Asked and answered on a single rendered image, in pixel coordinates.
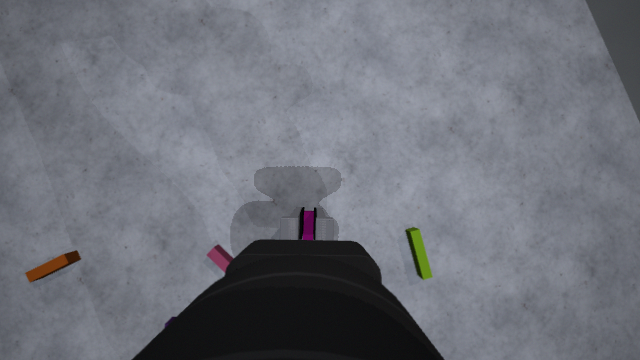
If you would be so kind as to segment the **orange rod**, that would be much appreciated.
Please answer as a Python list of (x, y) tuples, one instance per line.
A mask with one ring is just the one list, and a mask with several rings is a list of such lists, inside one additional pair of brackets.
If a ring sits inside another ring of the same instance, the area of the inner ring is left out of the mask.
[(46, 262), (28, 272), (26, 276), (29, 282), (44, 278), (56, 271), (59, 271), (77, 261), (81, 260), (78, 251), (65, 253), (49, 262)]

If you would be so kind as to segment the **lime green rectangular bar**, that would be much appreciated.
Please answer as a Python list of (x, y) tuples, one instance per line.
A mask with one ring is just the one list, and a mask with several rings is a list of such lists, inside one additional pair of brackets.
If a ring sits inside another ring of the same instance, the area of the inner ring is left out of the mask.
[(406, 234), (408, 237), (408, 241), (410, 244), (410, 248), (411, 248), (411, 252), (412, 252), (412, 256), (414, 259), (418, 276), (423, 280), (432, 278), (432, 273), (429, 266), (429, 262), (426, 255), (420, 229), (415, 227), (406, 229)]

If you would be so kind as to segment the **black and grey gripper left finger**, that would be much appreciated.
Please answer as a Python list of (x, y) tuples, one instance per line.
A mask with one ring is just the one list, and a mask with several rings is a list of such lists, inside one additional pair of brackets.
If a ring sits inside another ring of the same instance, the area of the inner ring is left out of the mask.
[(296, 207), (290, 216), (280, 219), (280, 240), (302, 240), (304, 207)]

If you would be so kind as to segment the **pink rod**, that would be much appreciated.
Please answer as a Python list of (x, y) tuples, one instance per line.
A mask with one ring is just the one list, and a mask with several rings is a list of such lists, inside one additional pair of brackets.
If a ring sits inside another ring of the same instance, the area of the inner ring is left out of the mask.
[(207, 256), (224, 272), (229, 263), (234, 259), (219, 244), (213, 247)]

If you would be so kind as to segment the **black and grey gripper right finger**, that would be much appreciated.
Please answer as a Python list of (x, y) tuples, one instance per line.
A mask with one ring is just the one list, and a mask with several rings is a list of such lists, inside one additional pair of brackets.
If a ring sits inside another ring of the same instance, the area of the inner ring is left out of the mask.
[(313, 240), (334, 240), (334, 219), (326, 217), (322, 207), (314, 207)]

